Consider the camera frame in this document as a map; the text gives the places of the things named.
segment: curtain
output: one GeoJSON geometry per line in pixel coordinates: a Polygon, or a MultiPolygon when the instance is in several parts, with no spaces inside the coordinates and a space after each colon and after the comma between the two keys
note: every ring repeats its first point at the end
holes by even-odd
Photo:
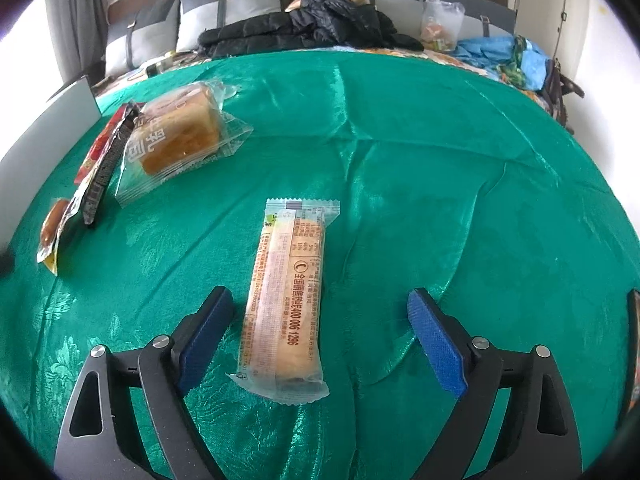
{"type": "Polygon", "coordinates": [[[45,0],[53,50],[65,85],[80,76],[94,84],[104,76],[106,0],[45,0]]]}

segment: black down jacket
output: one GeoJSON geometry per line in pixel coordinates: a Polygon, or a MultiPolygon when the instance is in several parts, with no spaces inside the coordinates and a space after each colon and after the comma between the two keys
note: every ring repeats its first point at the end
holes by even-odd
{"type": "Polygon", "coordinates": [[[200,52],[212,58],[334,45],[422,50],[419,41],[399,34],[373,5],[356,6],[351,0],[302,0],[301,7],[291,12],[262,14],[205,30],[198,44],[200,52]]]}

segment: yellow wrapper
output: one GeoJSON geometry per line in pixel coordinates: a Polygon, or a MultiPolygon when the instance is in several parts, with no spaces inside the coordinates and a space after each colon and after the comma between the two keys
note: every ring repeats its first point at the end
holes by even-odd
{"type": "Polygon", "coordinates": [[[250,392],[284,404],[329,394],[318,325],[324,228],[337,201],[269,200],[244,314],[238,373],[250,392]]]}

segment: green tablecloth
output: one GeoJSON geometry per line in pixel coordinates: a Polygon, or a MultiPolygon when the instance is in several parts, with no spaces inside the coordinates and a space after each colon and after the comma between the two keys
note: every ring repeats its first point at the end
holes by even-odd
{"type": "MultiPolygon", "coordinates": [[[[238,314],[186,400],[230,479],[409,478],[454,402],[406,318],[416,286],[499,348],[549,346],[584,462],[601,451],[620,408],[625,295],[640,285],[640,248],[592,161],[528,98],[424,60],[287,52],[157,76],[100,105],[103,120],[31,204],[13,240],[17,268],[0,282],[2,398],[48,460],[89,348],[143,346],[218,284],[238,314]],[[212,76],[242,86],[225,108],[255,126],[244,146],[125,209],[109,197],[97,228],[63,248],[59,278],[38,266],[42,219],[53,199],[71,196],[106,118],[129,98],[212,76]],[[225,375],[236,370],[269,197],[342,205],[327,231],[322,289],[331,394],[302,407],[253,396],[225,375]]],[[[148,416],[140,419],[165,472],[148,416]]],[[[492,445],[483,441],[473,470],[492,445]]]]}

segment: transparent plastic bag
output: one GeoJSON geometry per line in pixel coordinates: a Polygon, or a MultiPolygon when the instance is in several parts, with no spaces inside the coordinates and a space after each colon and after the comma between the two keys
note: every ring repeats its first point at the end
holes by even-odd
{"type": "Polygon", "coordinates": [[[464,18],[465,7],[460,3],[427,0],[420,28],[424,47],[437,52],[454,50],[464,18]]]}
{"type": "Polygon", "coordinates": [[[233,155],[253,127],[222,111],[238,87],[218,80],[176,88],[145,104],[125,148],[116,199],[133,202],[175,175],[233,155]]]}
{"type": "Polygon", "coordinates": [[[318,352],[320,288],[324,229],[339,214],[337,200],[267,200],[238,373],[229,375],[245,390],[281,404],[329,395],[318,352]]]}

